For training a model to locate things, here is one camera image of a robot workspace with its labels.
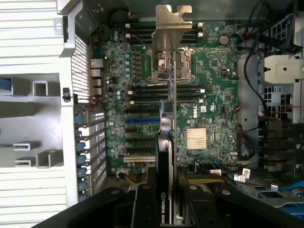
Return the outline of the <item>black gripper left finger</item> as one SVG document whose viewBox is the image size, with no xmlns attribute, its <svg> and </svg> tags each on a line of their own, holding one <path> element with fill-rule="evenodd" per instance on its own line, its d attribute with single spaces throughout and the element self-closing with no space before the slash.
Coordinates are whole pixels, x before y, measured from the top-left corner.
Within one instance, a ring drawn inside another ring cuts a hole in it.
<svg viewBox="0 0 304 228">
<path fill-rule="evenodd" d="M 146 183 L 128 192 L 117 187 L 105 190 L 38 223 L 37 228 L 158 228 L 157 172 L 151 167 Z"/>
</svg>

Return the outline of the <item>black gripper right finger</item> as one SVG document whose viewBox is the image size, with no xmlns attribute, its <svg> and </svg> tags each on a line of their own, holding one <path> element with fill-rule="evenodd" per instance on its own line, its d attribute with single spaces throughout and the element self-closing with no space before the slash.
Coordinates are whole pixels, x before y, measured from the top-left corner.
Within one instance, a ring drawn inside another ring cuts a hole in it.
<svg viewBox="0 0 304 228">
<path fill-rule="evenodd" d="M 177 175 L 185 224 L 197 228 L 302 228 L 303 220 L 241 193 L 225 182 L 212 181 L 212 192 L 197 180 Z"/>
</svg>

